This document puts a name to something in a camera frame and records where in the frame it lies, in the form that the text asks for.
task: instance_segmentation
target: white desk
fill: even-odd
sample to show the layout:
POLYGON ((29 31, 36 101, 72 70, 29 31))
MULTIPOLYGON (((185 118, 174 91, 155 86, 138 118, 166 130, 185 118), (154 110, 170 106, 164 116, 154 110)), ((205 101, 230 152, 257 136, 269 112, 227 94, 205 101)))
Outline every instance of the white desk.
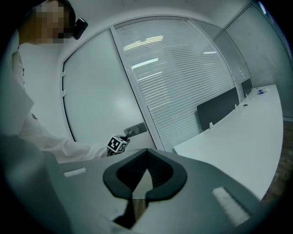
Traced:
POLYGON ((275 85, 253 89, 240 105, 210 130, 174 147, 184 157, 209 163, 251 190, 260 200, 276 172, 283 118, 275 85))

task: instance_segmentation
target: person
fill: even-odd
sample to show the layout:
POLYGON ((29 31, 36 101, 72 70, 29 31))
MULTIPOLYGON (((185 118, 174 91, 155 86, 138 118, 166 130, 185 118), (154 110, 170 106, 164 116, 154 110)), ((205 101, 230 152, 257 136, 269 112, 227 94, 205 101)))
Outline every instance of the person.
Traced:
POLYGON ((12 36, 0 68, 0 133, 19 135, 41 151, 55 155, 59 163, 107 156, 107 147, 86 145, 51 135, 30 112, 33 101, 24 89, 24 69, 18 52, 24 43, 54 43, 74 33, 76 16, 67 0, 47 0, 34 7, 12 36))

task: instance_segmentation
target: ceiling light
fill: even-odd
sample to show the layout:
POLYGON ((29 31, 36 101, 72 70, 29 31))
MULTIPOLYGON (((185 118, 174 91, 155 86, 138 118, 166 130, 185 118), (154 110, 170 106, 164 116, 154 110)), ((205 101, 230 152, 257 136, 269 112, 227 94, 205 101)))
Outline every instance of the ceiling light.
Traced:
POLYGON ((163 40, 163 36, 148 37, 148 38, 146 38, 146 40, 144 42, 137 41, 137 42, 134 42, 134 43, 129 44, 127 46, 124 46, 123 49, 126 51, 126 50, 129 50, 129 49, 141 46, 141 45, 146 45, 146 44, 153 43, 153 42, 159 42, 161 40, 163 40))
POLYGON ((216 51, 209 51, 209 52, 204 52, 203 54, 212 54, 212 53, 217 53, 216 51))
POLYGON ((157 62, 158 60, 159 60, 159 58, 154 58, 154 59, 148 60, 146 62, 142 62, 140 64, 133 65, 133 66, 131 66, 131 69, 133 70, 134 68, 138 68, 138 67, 141 67, 143 65, 147 65, 147 64, 150 64, 153 62, 157 62))

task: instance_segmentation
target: small device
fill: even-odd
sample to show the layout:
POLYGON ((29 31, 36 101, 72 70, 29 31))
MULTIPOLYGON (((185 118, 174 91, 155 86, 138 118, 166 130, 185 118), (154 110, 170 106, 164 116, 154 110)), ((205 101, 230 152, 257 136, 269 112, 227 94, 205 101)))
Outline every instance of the small device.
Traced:
POLYGON ((87 26, 88 26, 88 23, 85 20, 79 18, 74 25, 73 38, 78 40, 82 36, 87 26))
POLYGON ((119 136, 112 136, 107 147, 116 154, 123 153, 127 146, 127 142, 119 136))

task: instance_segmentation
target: shirt sleeve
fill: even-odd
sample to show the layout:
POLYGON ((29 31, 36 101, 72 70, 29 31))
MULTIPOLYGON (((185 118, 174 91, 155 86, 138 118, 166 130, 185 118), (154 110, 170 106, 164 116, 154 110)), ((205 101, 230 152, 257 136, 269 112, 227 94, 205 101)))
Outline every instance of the shirt sleeve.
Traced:
POLYGON ((20 131, 20 137, 36 145, 41 151, 51 152, 59 163, 93 160, 107 156, 107 146, 75 142, 51 135, 30 113, 20 131))
MULTIPOLYGON (((33 106, 33 101, 19 85, 19 79, 15 77, 17 69, 14 68, 19 66, 14 62, 21 62, 17 56, 17 47, 16 30, 0 60, 0 133, 7 136, 19 134, 33 106)), ((22 78, 22 67, 20 69, 20 78, 22 78)))

